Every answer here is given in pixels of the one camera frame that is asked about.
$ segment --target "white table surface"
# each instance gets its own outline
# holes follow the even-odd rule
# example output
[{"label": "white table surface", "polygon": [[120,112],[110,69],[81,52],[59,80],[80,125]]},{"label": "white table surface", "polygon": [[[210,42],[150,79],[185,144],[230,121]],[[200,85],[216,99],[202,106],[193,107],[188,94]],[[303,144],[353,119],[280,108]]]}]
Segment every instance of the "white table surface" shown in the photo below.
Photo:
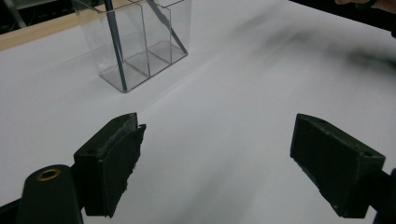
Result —
[{"label": "white table surface", "polygon": [[190,55],[121,94],[79,27],[0,52],[0,204],[116,116],[148,128],[116,215],[85,223],[330,224],[290,158],[297,113],[326,119],[396,167],[396,40],[279,0],[194,0]]}]

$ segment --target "transparent plastic container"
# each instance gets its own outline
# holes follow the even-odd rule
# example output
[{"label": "transparent plastic container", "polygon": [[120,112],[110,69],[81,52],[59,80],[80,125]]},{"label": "transparent plastic container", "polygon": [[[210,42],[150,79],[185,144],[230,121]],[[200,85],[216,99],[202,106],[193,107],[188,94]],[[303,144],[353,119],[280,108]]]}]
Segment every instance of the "transparent plastic container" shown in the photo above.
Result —
[{"label": "transparent plastic container", "polygon": [[127,92],[188,55],[191,0],[73,0],[100,77]]}]

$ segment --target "white tabletop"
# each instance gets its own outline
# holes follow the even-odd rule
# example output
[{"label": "white tabletop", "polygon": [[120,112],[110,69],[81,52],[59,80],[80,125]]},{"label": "white tabletop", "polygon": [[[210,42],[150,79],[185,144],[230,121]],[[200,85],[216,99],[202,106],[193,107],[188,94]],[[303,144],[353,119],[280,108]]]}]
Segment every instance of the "white tabletop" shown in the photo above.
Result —
[{"label": "white tabletop", "polygon": [[85,223],[330,224],[290,158],[297,113],[326,119],[396,167],[396,40],[279,0],[193,1],[190,55],[122,94],[79,27],[0,52],[0,204],[109,120],[137,112],[142,155],[113,218]]}]

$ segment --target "clear plastic organizer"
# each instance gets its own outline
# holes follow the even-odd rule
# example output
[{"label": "clear plastic organizer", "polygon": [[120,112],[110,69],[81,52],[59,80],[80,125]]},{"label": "clear plastic organizer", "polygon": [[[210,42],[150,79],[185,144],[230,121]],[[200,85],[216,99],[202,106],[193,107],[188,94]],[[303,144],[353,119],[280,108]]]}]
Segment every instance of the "clear plastic organizer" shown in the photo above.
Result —
[{"label": "clear plastic organizer", "polygon": [[100,77],[128,92],[188,55],[191,0],[73,0]]}]

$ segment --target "dark background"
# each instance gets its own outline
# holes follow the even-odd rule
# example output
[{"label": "dark background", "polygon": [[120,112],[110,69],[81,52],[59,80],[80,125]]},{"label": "dark background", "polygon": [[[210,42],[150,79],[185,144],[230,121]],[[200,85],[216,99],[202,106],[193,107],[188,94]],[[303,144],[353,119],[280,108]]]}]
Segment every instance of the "dark background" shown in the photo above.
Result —
[{"label": "dark background", "polygon": [[[35,7],[23,8],[19,12],[26,25],[30,26],[62,17],[75,11],[71,0],[57,0]],[[18,29],[19,26],[8,11],[6,4],[0,0],[0,35]]]}]

